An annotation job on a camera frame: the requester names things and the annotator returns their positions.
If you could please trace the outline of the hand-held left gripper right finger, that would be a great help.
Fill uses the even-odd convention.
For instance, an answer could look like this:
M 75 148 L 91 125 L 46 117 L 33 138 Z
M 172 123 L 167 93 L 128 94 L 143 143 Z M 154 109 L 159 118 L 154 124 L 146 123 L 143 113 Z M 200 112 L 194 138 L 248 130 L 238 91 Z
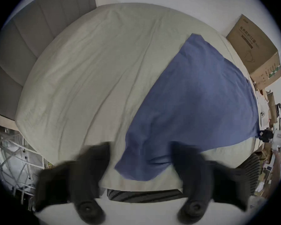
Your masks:
M 171 163 L 187 198 L 177 214 L 180 223 L 197 223 L 211 200 L 247 210 L 250 183 L 244 170 L 205 160 L 196 147 L 180 142 L 171 142 Z

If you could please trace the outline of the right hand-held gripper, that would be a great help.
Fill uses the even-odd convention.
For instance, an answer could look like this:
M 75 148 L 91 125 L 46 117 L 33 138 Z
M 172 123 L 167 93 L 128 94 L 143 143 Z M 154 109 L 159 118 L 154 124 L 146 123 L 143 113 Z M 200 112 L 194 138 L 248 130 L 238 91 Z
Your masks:
M 259 140 L 266 142 L 266 132 L 265 130 L 260 130 L 258 132 L 258 138 Z M 273 138 L 270 139 L 268 143 L 265 143 L 266 149 L 272 149 L 274 151 L 281 149 L 281 130 L 274 130 L 273 132 Z

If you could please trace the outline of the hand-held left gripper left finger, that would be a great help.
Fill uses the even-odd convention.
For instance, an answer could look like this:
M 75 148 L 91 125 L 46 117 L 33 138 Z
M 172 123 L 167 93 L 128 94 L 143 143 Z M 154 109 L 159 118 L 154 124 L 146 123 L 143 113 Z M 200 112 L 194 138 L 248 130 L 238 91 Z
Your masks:
M 102 224 L 105 212 L 95 199 L 99 198 L 99 182 L 109 166 L 110 147 L 110 142 L 101 142 L 75 160 L 42 170 L 35 189 L 35 212 L 71 202 L 85 223 Z

